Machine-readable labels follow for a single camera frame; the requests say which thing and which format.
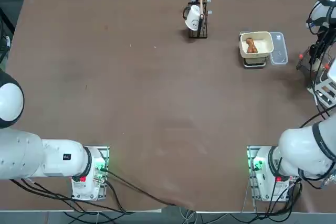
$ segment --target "metal frame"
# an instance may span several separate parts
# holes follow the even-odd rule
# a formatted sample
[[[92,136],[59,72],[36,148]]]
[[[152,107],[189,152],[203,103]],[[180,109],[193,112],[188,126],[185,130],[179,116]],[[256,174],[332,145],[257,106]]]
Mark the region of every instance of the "metal frame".
[[[105,169],[109,169],[109,160],[110,160],[110,147],[109,146],[86,146],[86,147],[93,147],[99,150],[101,156],[105,159],[106,166]],[[98,200],[106,199],[106,191],[107,191],[107,185],[102,184],[100,185],[99,189],[99,195],[98,195]]]

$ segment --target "black cable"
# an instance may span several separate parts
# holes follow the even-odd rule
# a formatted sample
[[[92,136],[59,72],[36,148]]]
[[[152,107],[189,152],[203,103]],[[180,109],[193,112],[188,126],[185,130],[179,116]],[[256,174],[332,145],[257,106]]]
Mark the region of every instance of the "black cable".
[[[304,126],[306,126],[309,122],[311,122],[312,120],[314,120],[315,118],[317,118],[318,116],[320,116],[322,113],[326,113],[326,112],[328,112],[328,111],[330,111],[330,110],[332,110],[334,108],[336,108],[336,104],[333,105],[333,106],[331,106],[331,107],[329,107],[329,108],[327,108],[327,109],[324,109],[322,112],[319,112],[316,115],[312,116],[310,119],[306,120],[304,122],[304,124],[300,126],[300,128],[303,128]]]
[[[322,111],[320,110],[320,107],[318,104],[316,104],[316,109],[319,113],[321,113]],[[326,118],[324,117],[323,113],[321,113],[321,117],[325,120]]]
[[[84,216],[85,215],[85,213],[84,214],[81,214],[81,215],[79,215],[77,218],[74,218],[71,222],[69,222],[68,224],[72,224],[72,223],[74,223],[76,220],[79,220],[79,218],[80,217],[82,217],[82,216]]]
[[[322,4],[321,2],[318,2],[318,4],[316,4],[316,5],[312,8],[312,10],[310,11],[310,13],[309,13],[309,15],[308,15],[308,21],[311,20],[311,15],[312,15],[313,11],[314,11],[319,5],[321,5],[321,4]],[[331,18],[331,14],[332,14],[332,12],[330,12],[329,16],[327,17],[327,21],[330,20],[330,18]],[[310,24],[308,24],[308,28],[309,28],[309,31],[310,31],[313,35],[317,35],[317,34],[318,34],[318,32],[317,32],[317,33],[313,33],[313,31],[311,30],[311,26],[310,26]],[[309,69],[309,77],[310,77],[310,82],[311,82],[311,87],[312,87],[312,90],[313,90],[313,94],[314,94],[314,96],[315,96],[317,102],[320,104],[321,107],[323,107],[323,105],[322,105],[322,102],[321,102],[320,99],[319,99],[319,96],[316,94],[316,91],[315,91],[315,84],[316,84],[316,80],[317,80],[318,71],[319,71],[319,69],[321,68],[321,65],[322,65],[322,61],[323,61],[323,58],[324,58],[324,55],[325,55],[325,51],[328,50],[329,46],[332,45],[332,43],[333,43],[335,37],[334,37],[332,40],[329,41],[328,46],[325,46],[325,47],[324,47],[325,50],[323,51],[323,54],[322,54],[322,56],[321,56],[321,59],[320,59],[320,65],[319,65],[319,67],[318,67],[318,69],[317,69],[317,72],[316,72],[316,75],[315,75],[315,79],[314,79],[314,83],[313,83],[313,81],[312,81],[312,76],[311,76],[311,74],[312,74],[312,65],[313,65],[313,62],[315,61],[317,52],[319,51],[319,49],[320,49],[320,45],[322,44],[322,42],[323,42],[324,39],[326,38],[326,36],[327,36],[327,34],[328,34],[329,31],[330,31],[330,28],[328,28],[328,30],[324,32],[324,35],[323,35],[323,37],[322,37],[322,39],[321,39],[321,43],[319,44],[318,48],[315,50],[314,55],[312,56],[311,64],[310,64],[310,69]]]
[[[62,198],[67,198],[66,196],[64,196],[64,195],[62,195],[62,194],[56,194],[56,193],[53,193],[52,191],[50,191],[50,190],[46,189],[45,187],[43,187],[42,185],[40,185],[39,183],[35,183],[35,182],[34,182],[35,185],[39,186],[39,187],[42,188],[42,189],[38,189],[38,188],[36,188],[36,187],[34,187],[34,186],[31,186],[31,185],[30,185],[27,181],[25,181],[24,179],[21,179],[21,181],[22,181],[26,186],[28,186],[29,188],[31,188],[31,189],[33,189],[33,190],[40,191],[40,192],[44,192],[44,193],[48,193],[48,194],[51,194],[51,195],[53,195],[53,196],[59,198],[61,201],[63,201],[64,203],[66,203],[66,204],[67,204],[71,209],[73,209],[74,211],[77,211],[77,212],[82,213],[80,216],[78,216],[77,218],[75,218],[75,217],[70,216],[70,215],[68,215],[68,214],[66,214],[66,213],[64,212],[64,213],[65,213],[66,215],[68,215],[69,217],[74,218],[74,220],[73,220],[72,222],[70,222],[70,223],[73,223],[73,222],[76,221],[76,220],[81,221],[81,222],[84,222],[84,221],[82,221],[82,220],[79,219],[79,218],[82,217],[83,215],[87,215],[87,214],[89,214],[89,215],[96,215],[96,213],[94,213],[94,212],[87,212],[87,211],[85,211],[85,210],[84,210],[84,209],[83,209],[77,202],[72,201],[72,199],[71,199],[71,201],[72,201],[73,203],[75,203],[75,204],[82,210],[82,212],[79,211],[79,210],[77,210],[77,209],[76,209],[75,207],[73,207],[71,204],[67,203],[65,199],[61,199],[61,198],[60,198],[60,197],[62,197]],[[110,217],[106,216],[105,214],[101,213],[101,215],[104,216],[105,218],[107,218],[108,221],[98,222],[98,223],[114,222],[114,219],[111,219]]]
[[[298,178],[294,183],[297,184],[297,183],[299,183],[299,182],[301,182],[301,181],[302,181],[302,179],[301,179],[301,178]],[[286,188],[285,190],[283,190],[282,193],[278,196],[277,200],[276,200],[276,201],[274,202],[274,204],[273,204],[273,207],[272,207],[272,209],[271,209],[271,212],[273,212],[276,203],[280,200],[280,198],[282,197],[282,195],[284,195],[284,193],[285,193],[287,190],[288,190],[288,188]]]
[[[282,161],[282,158],[280,158],[280,160],[279,160],[278,169],[277,169],[278,171],[279,171],[279,168],[280,168],[281,161]],[[296,185],[297,183],[299,183],[300,181],[301,181],[300,178],[297,179],[297,181],[296,181],[295,184],[294,184],[294,187],[295,187],[295,185]],[[281,196],[287,191],[287,188],[286,188],[286,189],[285,189],[285,190],[278,196],[277,200],[274,202],[274,205],[273,205],[272,209],[270,209],[270,207],[271,207],[271,203],[272,203],[272,199],[273,199],[273,196],[274,196],[274,191],[275,191],[276,182],[277,182],[277,181],[275,180],[275,183],[274,183],[274,186],[273,186],[272,195],[271,195],[271,198],[270,198],[269,207],[268,207],[268,210],[267,210],[267,212],[266,212],[265,214],[262,214],[262,215],[261,215],[261,214],[259,214],[259,213],[256,213],[256,216],[255,216],[252,220],[250,220],[250,221],[242,221],[242,220],[237,219],[237,218],[236,218],[235,216],[233,216],[232,214],[230,214],[230,215],[231,215],[234,219],[236,219],[237,221],[239,221],[239,222],[241,222],[241,223],[252,223],[252,222],[254,222],[254,221],[258,220],[258,219],[259,219],[259,220],[270,219],[270,220],[272,220],[272,221],[274,221],[274,222],[284,222],[284,221],[286,221],[286,220],[289,218],[289,216],[291,215],[291,213],[292,213],[292,208],[293,208],[294,204],[297,202],[299,196],[301,195],[301,192],[302,192],[302,185],[300,184],[299,192],[297,193],[297,195],[296,195],[295,198],[294,198],[294,196],[293,196],[293,194],[294,194],[294,187],[293,187],[292,194],[291,194],[291,205],[290,205],[289,207],[288,207],[288,203],[286,203],[286,205],[285,205],[282,209],[278,210],[277,212],[273,212],[276,203],[279,201],[279,199],[281,198]],[[280,215],[284,215],[284,214],[286,214],[286,213],[288,213],[288,216],[287,216],[285,219],[283,219],[283,220],[274,220],[274,219],[271,218],[271,216],[280,216]]]
[[[291,193],[291,205],[289,206],[288,209],[281,209],[280,211],[277,211],[277,212],[275,212],[275,213],[272,213],[272,210],[274,209],[274,206],[275,206],[275,204],[274,204],[274,206],[273,206],[271,212],[270,212],[269,214],[267,214],[267,215],[265,214],[264,217],[260,217],[260,215],[259,215],[258,213],[256,213],[256,216],[255,216],[252,220],[250,220],[250,221],[242,221],[242,220],[239,220],[238,218],[236,218],[235,216],[233,216],[232,214],[230,214],[231,217],[233,217],[234,219],[236,219],[237,221],[239,221],[239,222],[241,222],[241,223],[252,223],[252,222],[254,222],[254,221],[258,220],[258,219],[259,219],[259,220],[263,220],[263,219],[266,219],[266,218],[268,218],[268,219],[270,219],[270,220],[272,220],[272,221],[274,221],[274,222],[284,222],[284,221],[286,221],[286,220],[289,218],[289,216],[291,215],[291,213],[292,213],[292,208],[293,208],[293,206],[295,205],[295,203],[297,202],[297,200],[299,199],[299,197],[300,197],[300,195],[301,195],[301,193],[302,193],[302,188],[303,188],[303,186],[302,186],[302,184],[300,183],[300,188],[299,188],[298,193],[296,194],[295,198],[294,198],[294,196],[293,196],[293,195],[294,195],[294,189],[295,189],[295,186],[296,186],[296,184],[298,184],[300,181],[301,181],[300,178],[297,179],[297,181],[295,181],[295,184],[294,184],[294,187],[293,187],[293,189],[292,189],[292,193]],[[285,219],[283,219],[283,220],[274,220],[274,219],[270,218],[270,216],[279,216],[279,215],[286,214],[287,212],[288,212],[288,216],[287,216]]]
[[[113,194],[114,194],[114,197],[115,197],[115,201],[117,202],[117,205],[118,205],[119,209],[120,209],[124,214],[128,214],[128,212],[121,206],[121,203],[120,203],[120,201],[119,201],[117,192],[115,191],[115,189],[114,189],[114,187],[112,186],[112,184],[111,184],[110,182],[108,182],[107,180],[105,180],[105,184],[107,184],[107,185],[111,188],[111,190],[112,190],[112,192],[113,192]]]
[[[66,216],[72,218],[73,221],[78,220],[79,222],[86,223],[86,224],[104,224],[104,223],[109,223],[109,222],[115,223],[115,222],[114,222],[115,220],[117,220],[117,219],[119,219],[119,218],[121,218],[121,217],[123,217],[123,216],[125,215],[125,214],[122,214],[122,215],[120,215],[120,216],[118,216],[118,217],[112,219],[112,218],[108,217],[107,215],[103,214],[102,212],[100,212],[99,215],[102,215],[102,216],[104,216],[105,218],[107,218],[107,219],[109,219],[109,220],[106,220],[106,221],[100,221],[100,222],[90,222],[90,221],[85,221],[85,220],[81,220],[81,219],[79,219],[80,217],[82,217],[82,216],[85,215],[85,214],[80,215],[80,216],[77,216],[77,217],[74,217],[74,216],[71,216],[70,214],[68,214],[67,212],[63,212],[63,213],[64,213]]]
[[[168,206],[175,206],[175,204],[172,204],[172,203],[169,203],[169,202],[166,202],[166,201],[163,201],[163,200],[160,200],[160,199],[156,198],[155,196],[153,196],[153,195],[147,193],[146,191],[140,189],[139,187],[137,187],[137,186],[131,184],[130,182],[126,181],[125,179],[121,178],[121,177],[118,176],[117,174],[115,174],[115,173],[113,173],[113,172],[111,172],[111,171],[109,171],[109,170],[106,170],[105,168],[102,168],[102,169],[100,169],[100,170],[101,170],[102,172],[106,172],[106,173],[109,173],[109,174],[113,175],[113,176],[116,177],[117,179],[123,181],[125,184],[129,185],[130,187],[132,187],[133,189],[135,189],[135,190],[137,190],[137,191],[139,191],[139,192],[145,194],[146,196],[148,196],[148,197],[150,197],[150,198],[156,200],[157,202],[160,202],[160,203],[165,204],[165,205],[168,205]]]
[[[282,157],[281,157],[280,160],[279,160],[279,164],[278,164],[278,168],[277,168],[277,173],[279,173],[281,162],[282,162]],[[274,179],[273,191],[272,191],[272,194],[271,194],[271,198],[270,198],[270,200],[269,200],[269,205],[268,205],[267,214],[269,214],[269,213],[270,213],[270,210],[271,210],[272,199],[273,199],[273,196],[274,196],[274,191],[275,191],[275,186],[276,186],[276,184],[277,184],[277,180]]]
[[[208,224],[208,223],[214,223],[214,222],[217,222],[217,221],[219,221],[220,219],[222,219],[225,215],[227,215],[227,214],[223,214],[223,215],[217,217],[216,219],[211,220],[211,221],[208,221],[208,222],[203,222],[203,218],[202,218],[202,215],[201,215],[202,223],[203,223],[203,224]]]
[[[317,81],[317,76],[318,76],[319,70],[320,70],[320,68],[321,68],[321,66],[322,66],[322,62],[323,62],[323,59],[324,59],[324,55],[326,54],[325,51],[328,50],[329,46],[331,46],[331,43],[333,43],[333,41],[335,40],[336,35],[334,35],[334,36],[333,36],[333,39],[329,40],[329,42],[324,46],[324,51],[323,51],[323,53],[322,53],[322,55],[321,55],[321,58],[320,58],[320,64],[319,64],[319,67],[318,67],[317,70],[316,70],[316,74],[315,74],[314,82],[313,82],[313,80],[312,80],[312,65],[313,65],[313,62],[314,62],[315,59],[316,59],[317,52],[319,51],[320,46],[321,46],[322,42],[324,41],[324,39],[326,38],[326,36],[327,36],[327,34],[328,34],[329,31],[330,31],[330,28],[324,33],[324,35],[323,35],[323,37],[322,37],[322,39],[321,39],[321,43],[319,44],[318,48],[315,50],[315,53],[314,53],[314,55],[313,55],[312,58],[311,58],[311,64],[310,64],[310,69],[309,69],[309,78],[310,78],[311,88],[312,88],[312,90],[313,90],[313,94],[314,94],[314,96],[315,96],[315,98],[316,98],[318,104],[319,104],[322,108],[323,108],[323,104],[322,104],[322,102],[321,102],[321,100],[320,100],[318,94],[316,93],[315,85],[316,85],[316,81]]]
[[[34,184],[37,185],[38,187],[42,188],[42,189],[38,189],[38,188],[36,188],[36,187],[34,187],[34,186],[31,186],[31,185],[30,185],[27,181],[25,181],[24,179],[21,179],[21,181],[22,181],[27,187],[29,187],[29,188],[32,189],[32,190],[39,191],[39,192],[42,192],[42,193],[48,193],[48,194],[51,194],[51,195],[53,195],[53,196],[55,196],[55,197],[57,197],[57,198],[63,197],[63,195],[61,195],[61,194],[55,194],[55,193],[49,191],[48,189],[46,189],[45,187],[43,187],[43,186],[40,185],[39,183],[34,183]],[[85,210],[84,210],[84,209],[83,209],[77,202],[73,202],[73,203],[75,203],[81,211],[77,210],[77,209],[76,209],[74,206],[72,206],[70,203],[66,202],[65,199],[62,199],[62,201],[63,201],[65,204],[67,204],[71,209],[73,209],[74,211],[76,211],[76,212],[84,212],[84,213],[86,212],[86,211],[85,211]]]
[[[99,205],[99,204],[95,204],[95,203],[92,203],[92,202],[89,202],[89,201],[85,201],[85,200],[80,200],[80,199],[72,199],[72,198],[69,198],[69,197],[66,197],[64,195],[62,195],[62,198],[57,198],[57,197],[52,197],[50,195],[46,195],[46,194],[42,194],[42,193],[38,193],[36,191],[33,191],[33,190],[30,190],[28,188],[26,188],[25,186],[21,185],[19,182],[17,182],[16,180],[14,179],[11,179],[11,182],[13,182],[15,185],[17,185],[18,187],[22,188],[23,190],[29,192],[29,193],[32,193],[32,194],[35,194],[35,195],[39,195],[39,196],[42,196],[42,197],[45,197],[45,198],[50,198],[50,199],[55,199],[55,200],[69,200],[69,201],[76,201],[76,202],[82,202],[82,203],[85,203],[85,204],[88,204],[88,205],[91,205],[91,206],[95,206],[95,207],[100,207],[100,208],[104,208],[104,209],[107,209],[107,210],[112,210],[112,211],[116,211],[116,212],[119,212],[121,214],[123,214],[123,212],[119,211],[119,210],[116,210],[114,208],[111,208],[111,207],[106,207],[106,206],[102,206],[102,205]]]

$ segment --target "table surface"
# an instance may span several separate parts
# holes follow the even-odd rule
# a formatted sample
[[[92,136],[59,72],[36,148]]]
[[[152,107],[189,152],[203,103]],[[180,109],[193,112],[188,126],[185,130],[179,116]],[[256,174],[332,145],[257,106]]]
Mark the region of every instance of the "table surface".
[[[316,40],[305,29],[316,0],[212,0],[203,40],[187,38],[188,1],[25,0],[8,63],[26,96],[15,128],[109,145],[110,168],[163,200],[241,211],[246,147],[276,145],[282,131],[316,113],[295,69]],[[288,64],[245,70],[238,34],[247,30],[282,32]],[[38,181],[69,193],[69,179]],[[163,207],[112,182],[126,209]],[[2,210],[68,209],[7,181],[0,188]],[[335,212],[335,191],[304,184],[295,211]],[[107,197],[100,204],[116,207]],[[253,211],[250,190],[244,210]]]

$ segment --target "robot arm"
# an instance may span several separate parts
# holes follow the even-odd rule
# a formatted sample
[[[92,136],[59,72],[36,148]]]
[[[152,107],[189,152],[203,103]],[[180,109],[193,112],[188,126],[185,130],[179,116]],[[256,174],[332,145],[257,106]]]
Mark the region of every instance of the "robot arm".
[[[72,140],[45,140],[8,128],[24,109],[22,88],[0,70],[0,179],[71,177],[72,196],[97,200],[105,190],[106,160],[95,147]]]
[[[278,190],[274,197],[277,198],[288,188],[290,176],[325,180],[324,184],[334,179],[335,125],[336,114],[312,126],[288,129],[282,133],[278,146],[260,148],[253,167],[262,200],[272,200],[269,195],[272,195],[275,180]]]

